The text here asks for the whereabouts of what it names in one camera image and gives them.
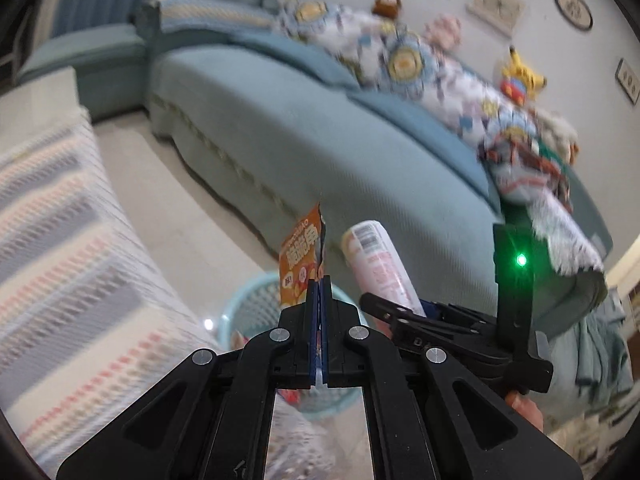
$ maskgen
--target pikachu plush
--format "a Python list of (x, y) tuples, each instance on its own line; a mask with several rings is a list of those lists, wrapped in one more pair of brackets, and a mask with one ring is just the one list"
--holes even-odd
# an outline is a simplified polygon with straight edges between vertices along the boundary
[(509, 54), (511, 59), (502, 68), (500, 90), (518, 106), (522, 106), (525, 100), (535, 99), (538, 91), (546, 86), (546, 77), (525, 65), (513, 45), (509, 47)]

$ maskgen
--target metal screw head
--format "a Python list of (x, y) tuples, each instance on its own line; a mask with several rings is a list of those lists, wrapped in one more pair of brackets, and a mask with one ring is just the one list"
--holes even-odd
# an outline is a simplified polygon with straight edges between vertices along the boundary
[(274, 328), (271, 330), (269, 337), (272, 341), (286, 341), (289, 339), (289, 330), (286, 328)]
[(427, 350), (427, 359), (432, 363), (440, 364), (446, 361), (447, 353), (442, 348), (429, 348)]
[(349, 329), (349, 335), (354, 339), (366, 339), (369, 336), (369, 330), (365, 326), (352, 326)]
[(193, 356), (191, 360), (197, 365), (205, 365), (211, 362), (213, 359), (213, 354), (209, 350), (198, 350)]

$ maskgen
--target fringed throw blanket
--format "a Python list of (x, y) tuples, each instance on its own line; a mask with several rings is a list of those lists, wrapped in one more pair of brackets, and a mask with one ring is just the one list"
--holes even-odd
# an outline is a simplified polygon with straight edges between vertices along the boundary
[(490, 83), (429, 46), (405, 25), (368, 11), (289, 0), (274, 31), (324, 48), (367, 89), (425, 108), (487, 161), (507, 202), (527, 205), (560, 274), (602, 270), (602, 260), (567, 211), (568, 181), (545, 156), (532, 117)]

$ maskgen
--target striped blanket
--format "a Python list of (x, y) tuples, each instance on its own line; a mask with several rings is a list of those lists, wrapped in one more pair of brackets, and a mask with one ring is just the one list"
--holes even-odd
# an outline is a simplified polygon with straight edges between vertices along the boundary
[[(85, 110), (0, 155), (0, 408), (48, 475), (203, 346), (216, 349), (124, 215)], [(329, 474), (322, 430), (280, 400), (273, 424), (268, 476)]]

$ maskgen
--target human hand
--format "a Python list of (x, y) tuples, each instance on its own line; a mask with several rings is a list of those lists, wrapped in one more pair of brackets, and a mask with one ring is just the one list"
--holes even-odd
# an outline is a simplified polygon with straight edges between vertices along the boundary
[(504, 398), (504, 401), (536, 428), (542, 431), (542, 412), (538, 409), (533, 400), (521, 396), (518, 392), (509, 392)]

